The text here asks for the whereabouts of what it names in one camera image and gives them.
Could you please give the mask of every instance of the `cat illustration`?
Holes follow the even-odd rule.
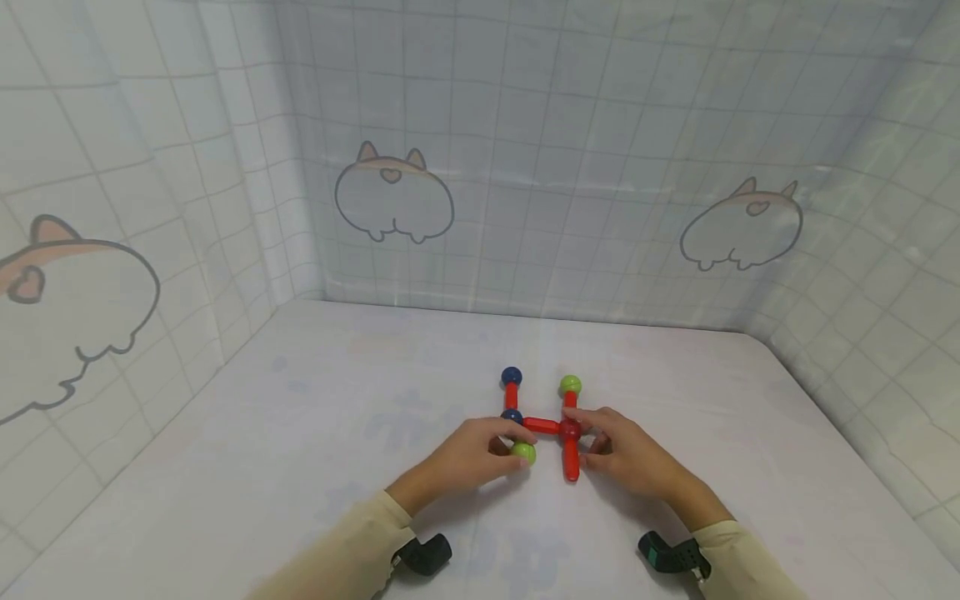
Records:
[[[426,170],[416,148],[406,158],[380,156],[365,141],[356,162],[337,178],[333,196],[344,219],[374,242],[382,242],[388,233],[401,233],[422,244],[453,225],[450,190]]]
[[[39,215],[30,244],[0,259],[0,425],[74,394],[86,368],[123,354],[159,300],[154,268],[114,242]]]
[[[684,258],[701,271],[727,261],[746,271],[783,256],[804,227],[804,213],[793,200],[796,191],[792,181],[781,192],[758,192],[756,178],[747,178],[686,226],[680,238]]]

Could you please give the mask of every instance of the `hand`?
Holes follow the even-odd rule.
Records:
[[[468,419],[422,463],[401,475],[387,493],[413,516],[441,496],[467,492],[527,468],[527,461],[511,455],[500,436],[537,443],[533,432],[511,420]]]
[[[613,408],[596,411],[564,408],[564,415],[585,429],[599,430],[581,465],[608,474],[628,491],[666,500],[683,480],[693,477],[639,425]]]
[[[613,408],[564,408],[564,415],[600,430],[587,454],[588,469],[608,474],[628,491],[670,505],[691,532],[733,517],[713,490],[643,430]]]

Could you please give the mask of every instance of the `black wrist strap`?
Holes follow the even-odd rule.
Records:
[[[407,568],[418,575],[431,577],[452,556],[453,550],[450,548],[450,542],[446,540],[443,534],[437,534],[424,544],[421,544],[417,538],[408,541],[406,545],[394,553],[393,565],[397,566],[404,563]]]
[[[700,553],[700,544],[694,538],[671,546],[656,531],[647,532],[637,544],[640,554],[660,573],[693,571],[700,580],[710,576],[712,567]]]

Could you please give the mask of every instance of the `white tiled backdrop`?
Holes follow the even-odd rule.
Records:
[[[960,3],[0,0],[0,254],[50,212],[163,280],[132,354],[0,428],[0,589],[294,296],[745,331],[960,567]],[[419,148],[456,220],[332,202]],[[797,246],[684,227],[800,182]]]

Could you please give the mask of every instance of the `green ball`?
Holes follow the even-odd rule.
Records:
[[[537,449],[526,442],[514,443],[514,447],[510,448],[510,453],[514,456],[522,456],[531,467],[537,461]]]
[[[560,391],[564,394],[567,392],[580,394],[582,389],[583,386],[580,385],[580,377],[577,375],[565,375],[564,378],[560,380]]]

